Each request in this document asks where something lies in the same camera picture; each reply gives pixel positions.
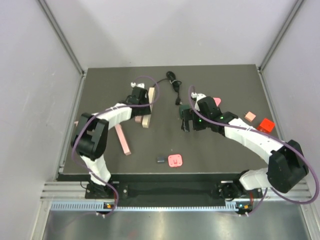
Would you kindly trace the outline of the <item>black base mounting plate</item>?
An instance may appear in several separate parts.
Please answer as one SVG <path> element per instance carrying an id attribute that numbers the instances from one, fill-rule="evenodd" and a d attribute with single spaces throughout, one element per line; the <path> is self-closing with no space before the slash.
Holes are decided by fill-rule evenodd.
<path id="1" fill-rule="evenodd" d="M 206 196 L 233 200 L 250 195 L 237 173 L 138 173 L 114 174 L 109 184 L 124 201 L 140 196 Z"/>

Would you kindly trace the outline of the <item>left aluminium frame post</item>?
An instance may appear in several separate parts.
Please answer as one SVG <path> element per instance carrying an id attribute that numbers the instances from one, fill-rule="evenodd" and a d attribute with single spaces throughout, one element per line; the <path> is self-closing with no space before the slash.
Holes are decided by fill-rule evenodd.
<path id="1" fill-rule="evenodd" d="M 76 57 L 69 41 L 67 40 L 62 28 L 60 27 L 57 19 L 55 18 L 52 10 L 50 9 L 46 0 L 36 0 L 37 4 L 39 5 L 40 9 L 44 13 L 46 19 L 48 20 L 49 24 L 51 25 L 54 33 L 58 37 L 62 47 L 64 48 L 65 52 L 69 56 L 71 62 L 73 63 L 74 67 L 78 71 L 78 73 L 83 76 L 85 74 L 85 70 L 81 66 L 78 58 Z"/>

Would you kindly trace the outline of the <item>small pink plug adapter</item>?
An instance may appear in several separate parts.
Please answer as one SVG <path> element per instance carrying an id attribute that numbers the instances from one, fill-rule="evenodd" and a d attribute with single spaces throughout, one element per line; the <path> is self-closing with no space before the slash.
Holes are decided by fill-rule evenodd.
<path id="1" fill-rule="evenodd" d="M 143 121 L 143 116 L 136 116 L 134 120 L 136 123 L 141 123 Z"/>

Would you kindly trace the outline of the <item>red cube plug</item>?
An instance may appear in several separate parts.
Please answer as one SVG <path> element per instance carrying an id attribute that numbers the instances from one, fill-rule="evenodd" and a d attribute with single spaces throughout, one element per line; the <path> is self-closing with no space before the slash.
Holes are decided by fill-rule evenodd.
<path id="1" fill-rule="evenodd" d="M 257 127 L 257 130 L 263 133 L 270 134 L 273 131 L 274 127 L 275 123 L 272 120 L 264 118 Z"/>

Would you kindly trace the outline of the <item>dark green cube socket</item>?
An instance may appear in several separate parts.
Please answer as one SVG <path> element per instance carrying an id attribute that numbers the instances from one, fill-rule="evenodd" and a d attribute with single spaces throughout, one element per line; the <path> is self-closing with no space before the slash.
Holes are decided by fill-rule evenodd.
<path id="1" fill-rule="evenodd" d="M 179 117 L 180 117 L 180 119 L 183 118 L 183 113 L 184 113 L 184 111 L 185 111 L 185 110 L 189 110 L 190 108 L 191 108 L 191 107 L 190 107 L 189 104 L 182 104 L 182 105 L 179 106 L 178 112 L 179 112 Z"/>

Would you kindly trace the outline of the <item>small pink usb plug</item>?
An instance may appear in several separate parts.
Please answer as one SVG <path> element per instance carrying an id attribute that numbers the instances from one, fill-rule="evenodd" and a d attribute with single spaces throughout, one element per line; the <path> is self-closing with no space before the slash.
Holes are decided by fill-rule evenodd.
<path id="1" fill-rule="evenodd" d="M 168 160 L 168 165 L 171 168 L 178 168 L 183 165 L 183 158 L 180 154 L 169 155 L 167 160 Z"/>

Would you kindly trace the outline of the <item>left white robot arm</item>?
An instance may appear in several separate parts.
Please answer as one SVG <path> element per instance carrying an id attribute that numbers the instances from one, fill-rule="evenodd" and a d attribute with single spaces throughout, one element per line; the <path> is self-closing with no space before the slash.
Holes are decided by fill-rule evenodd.
<path id="1" fill-rule="evenodd" d="M 108 183 L 111 173 L 104 159 L 108 131 L 122 122 L 151 113 L 151 101 L 145 85 L 133 82 L 131 87 L 131 94 L 113 107 L 100 113 L 83 113 L 71 141 L 72 149 L 89 171 L 87 190 L 100 199 L 109 198 L 114 191 L 113 185 Z"/>

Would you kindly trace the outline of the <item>aluminium frame post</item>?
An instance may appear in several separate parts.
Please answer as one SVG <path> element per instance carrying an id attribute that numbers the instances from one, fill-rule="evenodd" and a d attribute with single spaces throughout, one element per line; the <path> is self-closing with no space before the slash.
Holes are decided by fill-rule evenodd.
<path id="1" fill-rule="evenodd" d="M 267 67 L 269 61 L 271 60 L 272 56 L 275 54 L 278 46 L 282 42 L 283 38 L 285 37 L 288 29 L 292 25 L 293 21 L 295 20 L 298 12 L 300 11 L 301 7 L 305 3 L 305 0 L 296 0 L 290 9 L 287 17 L 285 18 L 281 28 L 279 29 L 278 33 L 276 34 L 270 48 L 268 49 L 266 55 L 264 56 L 261 64 L 257 67 L 257 71 L 261 74 L 264 69 Z"/>
<path id="2" fill-rule="evenodd" d="M 62 47 L 64 48 L 65 52 L 69 56 L 71 62 L 73 63 L 74 67 L 78 71 L 78 73 L 83 76 L 85 74 L 85 70 L 81 66 L 78 58 L 76 57 L 69 41 L 67 40 L 62 28 L 60 27 L 57 19 L 55 18 L 52 10 L 50 9 L 46 0 L 36 0 L 37 4 L 39 5 L 40 9 L 44 13 L 46 19 L 48 20 L 49 24 L 51 25 L 54 33 L 58 37 Z"/>

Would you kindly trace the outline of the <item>pink long power strip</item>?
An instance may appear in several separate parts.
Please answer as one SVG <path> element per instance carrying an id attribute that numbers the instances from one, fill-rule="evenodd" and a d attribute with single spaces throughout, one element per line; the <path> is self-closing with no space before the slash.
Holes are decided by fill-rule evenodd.
<path id="1" fill-rule="evenodd" d="M 117 125 L 115 126 L 115 130 L 116 130 L 116 133 L 117 133 L 117 136 L 118 136 L 120 145 L 121 145 L 121 147 L 122 147 L 123 153 L 124 153 L 126 156 L 129 156 L 129 155 L 131 154 L 131 150 L 130 150 L 130 148 L 129 148 L 129 145 L 128 145 L 126 136 L 125 136 L 125 134 L 124 134 L 124 131 L 123 131 L 123 129 L 122 129 L 122 126 L 121 126 L 120 124 L 117 124 Z"/>

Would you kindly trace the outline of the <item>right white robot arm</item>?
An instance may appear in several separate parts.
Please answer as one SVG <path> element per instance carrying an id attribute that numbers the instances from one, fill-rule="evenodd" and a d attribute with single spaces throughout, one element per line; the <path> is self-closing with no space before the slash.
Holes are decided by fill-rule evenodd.
<path id="1" fill-rule="evenodd" d="M 211 129 L 251 150 L 267 164 L 266 168 L 245 170 L 238 175 L 233 181 L 237 197 L 245 198 L 260 188 L 273 188 L 286 194 L 308 175 L 309 168 L 301 159 L 303 153 L 298 142 L 281 142 L 258 133 L 237 115 L 221 112 L 215 100 L 203 93 L 193 92 L 191 98 L 195 101 L 194 107 L 179 107 L 184 132 Z"/>

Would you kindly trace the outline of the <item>pink triangular socket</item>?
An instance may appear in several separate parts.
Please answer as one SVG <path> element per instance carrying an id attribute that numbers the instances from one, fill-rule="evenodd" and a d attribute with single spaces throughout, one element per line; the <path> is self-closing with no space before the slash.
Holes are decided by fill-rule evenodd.
<path id="1" fill-rule="evenodd" d="M 221 100 L 220 98 L 218 98 L 218 97 L 214 97 L 213 100 L 214 100 L 214 102 L 215 102 L 215 104 L 216 104 L 217 107 L 218 107 L 218 106 L 220 105 L 220 103 L 222 102 L 222 100 Z"/>

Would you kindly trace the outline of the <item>small purple grey plug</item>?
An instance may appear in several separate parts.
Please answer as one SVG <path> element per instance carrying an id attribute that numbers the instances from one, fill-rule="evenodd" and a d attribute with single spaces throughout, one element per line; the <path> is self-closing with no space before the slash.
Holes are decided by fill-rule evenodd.
<path id="1" fill-rule="evenodd" d="M 164 157 L 164 156 L 159 156 L 159 157 L 156 158 L 156 162 L 157 162 L 158 164 L 163 164 L 163 163 L 166 162 L 166 157 Z"/>

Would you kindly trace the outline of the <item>peach plug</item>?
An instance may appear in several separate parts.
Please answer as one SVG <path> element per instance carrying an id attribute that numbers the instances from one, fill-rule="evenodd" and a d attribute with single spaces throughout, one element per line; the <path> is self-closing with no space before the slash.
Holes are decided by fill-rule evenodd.
<path id="1" fill-rule="evenodd" d="M 244 118 L 251 123 L 253 122 L 253 120 L 255 120 L 256 115 L 251 111 L 248 111 L 247 113 L 245 113 Z"/>

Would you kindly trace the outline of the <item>right aluminium frame post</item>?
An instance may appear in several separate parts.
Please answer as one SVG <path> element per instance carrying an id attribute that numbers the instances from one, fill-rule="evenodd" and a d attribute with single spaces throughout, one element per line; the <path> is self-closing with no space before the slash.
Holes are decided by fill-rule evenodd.
<path id="1" fill-rule="evenodd" d="M 269 61 L 271 60 L 272 56 L 275 54 L 278 46 L 282 42 L 283 38 L 285 37 L 288 29 L 292 25 L 293 21 L 295 20 L 298 12 L 300 11 L 301 7 L 305 3 L 305 0 L 296 0 L 290 9 L 287 17 L 285 18 L 281 28 L 279 29 L 278 33 L 276 34 L 270 48 L 268 49 L 266 55 L 264 56 L 261 64 L 257 67 L 257 71 L 261 74 L 264 69 L 267 67 Z"/>

